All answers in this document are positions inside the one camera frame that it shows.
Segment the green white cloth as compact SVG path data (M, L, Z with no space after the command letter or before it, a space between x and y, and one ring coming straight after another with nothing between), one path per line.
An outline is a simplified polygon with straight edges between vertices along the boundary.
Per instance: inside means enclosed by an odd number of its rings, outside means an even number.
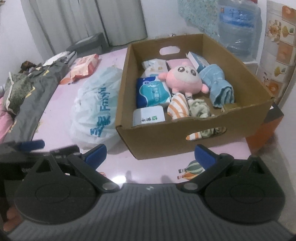
M189 111L191 116L197 118L209 118L214 116L210 112L209 106L203 99L188 100ZM192 133L186 137L187 141L196 141L203 138L210 138L212 136L221 135L226 132L225 127L210 128L196 133Z

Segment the orange white striped cloth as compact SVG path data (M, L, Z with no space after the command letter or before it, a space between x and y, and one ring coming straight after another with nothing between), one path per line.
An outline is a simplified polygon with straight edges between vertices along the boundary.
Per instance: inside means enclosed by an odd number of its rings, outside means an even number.
M184 94L178 92L173 95L168 105L167 113L172 120L191 117L189 105Z

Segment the light blue towel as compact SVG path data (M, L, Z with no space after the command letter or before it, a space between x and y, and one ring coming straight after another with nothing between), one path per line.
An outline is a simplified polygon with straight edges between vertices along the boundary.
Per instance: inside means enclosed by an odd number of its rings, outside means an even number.
M234 103L234 89L226 81L223 70L216 64L205 67L199 73L202 81L209 88L210 101L215 108Z

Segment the white green tissue box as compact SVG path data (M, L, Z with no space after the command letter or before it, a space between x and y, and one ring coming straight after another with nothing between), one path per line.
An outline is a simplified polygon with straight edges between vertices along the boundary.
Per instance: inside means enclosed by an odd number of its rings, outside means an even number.
M133 112L133 126L159 123L165 121L164 109L160 106L138 108Z

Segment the pink plush doll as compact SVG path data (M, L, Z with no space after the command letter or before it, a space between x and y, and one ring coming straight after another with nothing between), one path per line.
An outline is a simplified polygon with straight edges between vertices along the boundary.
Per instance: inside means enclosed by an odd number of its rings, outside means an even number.
M171 90L171 96L177 93L185 95L188 104L191 104L194 99L193 95L202 92L209 93L209 87L204 84L197 70L185 63L172 68L168 72L162 72L158 75L160 81L164 81Z

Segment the blue tissue pack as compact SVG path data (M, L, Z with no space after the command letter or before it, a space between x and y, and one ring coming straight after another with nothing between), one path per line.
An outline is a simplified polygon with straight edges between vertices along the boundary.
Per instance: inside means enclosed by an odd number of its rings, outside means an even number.
M137 108L146 108L157 105L166 107L170 104L170 102L170 90L165 82L159 80L158 76L137 78Z

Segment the white blue paper box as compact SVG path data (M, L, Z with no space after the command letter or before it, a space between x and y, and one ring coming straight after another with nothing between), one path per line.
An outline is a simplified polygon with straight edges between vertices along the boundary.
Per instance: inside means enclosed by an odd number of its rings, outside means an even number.
M210 65L205 58L193 52L188 52L186 56L191 61L192 65L195 67L198 73L200 73L204 68Z

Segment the pink sponge pad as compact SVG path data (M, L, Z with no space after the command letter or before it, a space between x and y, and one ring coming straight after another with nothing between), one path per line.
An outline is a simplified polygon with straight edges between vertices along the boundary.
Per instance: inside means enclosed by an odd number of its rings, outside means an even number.
M173 69L181 65L190 66L193 69L195 69L194 65L188 58L167 60L166 63L170 69Z

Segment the white blue cotton swab bag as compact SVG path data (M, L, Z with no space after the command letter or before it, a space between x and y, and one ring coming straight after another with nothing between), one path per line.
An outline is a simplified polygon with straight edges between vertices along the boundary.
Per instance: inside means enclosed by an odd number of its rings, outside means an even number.
M168 72L167 62L163 59L143 61L142 67L144 73L142 73L141 78L158 76L160 73Z

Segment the pink patterned quilt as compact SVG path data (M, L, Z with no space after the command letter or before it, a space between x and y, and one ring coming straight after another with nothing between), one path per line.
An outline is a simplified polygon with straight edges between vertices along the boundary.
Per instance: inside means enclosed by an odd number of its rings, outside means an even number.
M1 98L1 113L0 113L0 143L4 142L7 133L11 132L11 129L16 124L15 118L6 110L3 104L3 97Z

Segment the green floral lace pillow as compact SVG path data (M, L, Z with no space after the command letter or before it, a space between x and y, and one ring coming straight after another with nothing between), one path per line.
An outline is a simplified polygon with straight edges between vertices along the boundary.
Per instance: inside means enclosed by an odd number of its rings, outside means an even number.
M33 89L33 81L25 74L9 72L4 88L3 105L6 111L17 115L25 97Z

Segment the grey blanket with yellow dogs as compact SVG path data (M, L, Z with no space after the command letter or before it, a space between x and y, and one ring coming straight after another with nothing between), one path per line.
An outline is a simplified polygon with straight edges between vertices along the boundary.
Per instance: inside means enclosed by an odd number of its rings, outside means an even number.
M33 89L25 97L18 114L11 114L16 124L7 133L5 142L32 140L49 100L68 72L68 63L59 59L52 65L35 69L27 75L34 82Z

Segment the red white wet wipes pack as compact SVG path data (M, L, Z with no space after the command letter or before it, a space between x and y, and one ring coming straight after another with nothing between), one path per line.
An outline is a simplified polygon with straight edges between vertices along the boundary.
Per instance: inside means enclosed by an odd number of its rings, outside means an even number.
M60 81L60 85L74 83L78 80L91 76L100 63L99 55L92 54L78 58L70 68L69 73Z

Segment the dark grey flat box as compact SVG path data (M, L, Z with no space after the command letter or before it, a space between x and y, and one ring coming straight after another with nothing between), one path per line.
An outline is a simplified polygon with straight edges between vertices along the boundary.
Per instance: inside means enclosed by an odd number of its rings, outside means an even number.
M105 54L109 51L109 45L103 33L82 39L75 44L69 46L66 51L76 51L77 57L84 57L92 54Z

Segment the grey curtain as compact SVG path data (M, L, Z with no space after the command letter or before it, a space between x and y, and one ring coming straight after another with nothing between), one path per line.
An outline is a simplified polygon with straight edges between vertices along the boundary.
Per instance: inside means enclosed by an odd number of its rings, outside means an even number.
M98 33L111 46L147 38L140 1L22 1L21 4L43 59Z

